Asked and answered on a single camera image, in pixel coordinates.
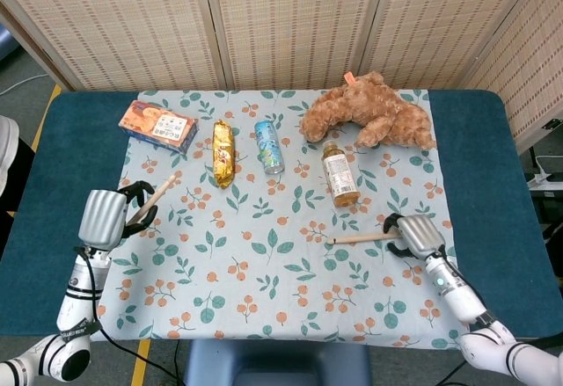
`bottle cap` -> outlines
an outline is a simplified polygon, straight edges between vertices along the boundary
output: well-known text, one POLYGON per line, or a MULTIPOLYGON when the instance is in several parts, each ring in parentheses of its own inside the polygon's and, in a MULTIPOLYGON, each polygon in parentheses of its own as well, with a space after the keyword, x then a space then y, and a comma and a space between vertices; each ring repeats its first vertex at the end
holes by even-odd
POLYGON ((323 149, 328 149, 329 147, 338 147, 335 140, 328 140, 323 142, 323 149))

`teddy bear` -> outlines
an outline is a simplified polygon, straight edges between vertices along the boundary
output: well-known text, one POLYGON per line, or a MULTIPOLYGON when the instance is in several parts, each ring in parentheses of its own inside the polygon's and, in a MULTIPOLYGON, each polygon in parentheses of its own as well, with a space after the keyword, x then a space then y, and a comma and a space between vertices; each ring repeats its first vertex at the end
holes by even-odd
POLYGON ((330 127, 352 121, 363 127, 357 147, 382 143, 428 150, 436 146, 427 113, 400 98, 380 74, 347 73, 345 79, 347 84, 323 94, 304 115, 301 128, 309 142, 319 142, 330 127))

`drink can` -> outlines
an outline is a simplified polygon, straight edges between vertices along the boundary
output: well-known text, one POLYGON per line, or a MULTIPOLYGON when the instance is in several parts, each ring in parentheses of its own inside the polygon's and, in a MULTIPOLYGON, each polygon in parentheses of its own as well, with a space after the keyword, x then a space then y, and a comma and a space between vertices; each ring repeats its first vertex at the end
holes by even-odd
POLYGON ((264 172, 270 175, 282 172, 285 166, 274 124, 269 120, 257 122, 254 125, 254 133, 260 150, 259 160, 264 165, 264 172))

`yellow floor line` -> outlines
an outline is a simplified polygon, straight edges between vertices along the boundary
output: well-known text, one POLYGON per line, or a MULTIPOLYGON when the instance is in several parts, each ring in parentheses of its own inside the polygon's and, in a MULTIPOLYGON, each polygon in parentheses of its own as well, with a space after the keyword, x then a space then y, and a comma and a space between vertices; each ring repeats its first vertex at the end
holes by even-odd
MULTIPOLYGON (((137 353, 144 358, 149 357, 150 350, 150 339, 143 339, 139 341, 139 348, 137 353)), ((144 370, 147 367, 147 363, 139 360, 135 360, 135 369, 133 370, 133 377, 131 378, 131 386, 143 386, 144 380, 144 370)))
POLYGON ((32 143, 32 150, 33 151, 37 151, 37 145, 39 144, 39 139, 41 138, 41 132, 43 131, 43 123, 45 122, 45 117, 47 116, 47 112, 49 110, 49 107, 51 106, 51 103, 53 102, 53 100, 59 94, 61 94, 61 87, 56 85, 55 88, 53 89, 53 92, 51 93, 51 98, 49 99, 49 103, 47 103, 47 107, 45 108, 45 112, 43 113, 43 118, 41 118, 41 123, 39 124, 39 127, 37 128, 37 133, 35 133, 35 138, 33 139, 33 143, 32 143))

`wooden stick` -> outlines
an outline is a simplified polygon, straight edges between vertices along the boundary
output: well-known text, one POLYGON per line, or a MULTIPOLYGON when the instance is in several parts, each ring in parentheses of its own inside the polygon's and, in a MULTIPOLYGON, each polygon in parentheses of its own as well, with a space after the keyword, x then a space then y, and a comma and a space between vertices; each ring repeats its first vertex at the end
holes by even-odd
POLYGON ((398 230, 394 229, 387 234, 383 232, 374 232, 373 234, 366 235, 354 235, 351 237, 332 237, 329 238, 327 243, 329 244, 355 244, 355 243, 366 243, 368 241, 378 241, 381 239, 396 239, 401 238, 401 234, 398 230))
POLYGON ((176 178, 177 178, 176 175, 171 175, 166 180, 166 182, 164 182, 155 191, 155 193, 150 196, 149 201, 144 203, 144 205, 139 209, 139 211, 137 213, 135 213, 131 219, 129 219, 129 222, 127 222, 127 225, 132 225, 133 223, 139 222, 141 220, 141 218, 147 214, 149 209, 152 208, 152 206, 154 206, 154 204, 158 201, 158 199, 160 199, 163 195, 165 195, 166 190, 168 189, 168 186, 170 186, 170 184, 172 182, 174 182, 176 180, 176 178))

